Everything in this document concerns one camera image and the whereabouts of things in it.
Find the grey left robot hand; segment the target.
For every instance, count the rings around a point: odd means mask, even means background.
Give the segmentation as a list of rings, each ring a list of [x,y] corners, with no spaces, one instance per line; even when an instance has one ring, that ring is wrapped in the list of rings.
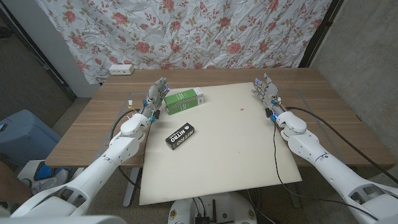
[[[154,122],[159,118],[160,107],[170,88],[167,86],[167,79],[162,77],[157,80],[148,90],[143,107],[140,110],[140,114],[149,118],[151,122]]]

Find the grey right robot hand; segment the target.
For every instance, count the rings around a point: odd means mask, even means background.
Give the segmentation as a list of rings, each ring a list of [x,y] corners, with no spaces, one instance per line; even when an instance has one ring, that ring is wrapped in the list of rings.
[[[264,73],[265,80],[255,79],[254,89],[251,92],[260,99],[261,103],[266,108],[267,117],[278,115],[286,112],[282,105],[282,100],[278,94],[278,89],[272,79]]]

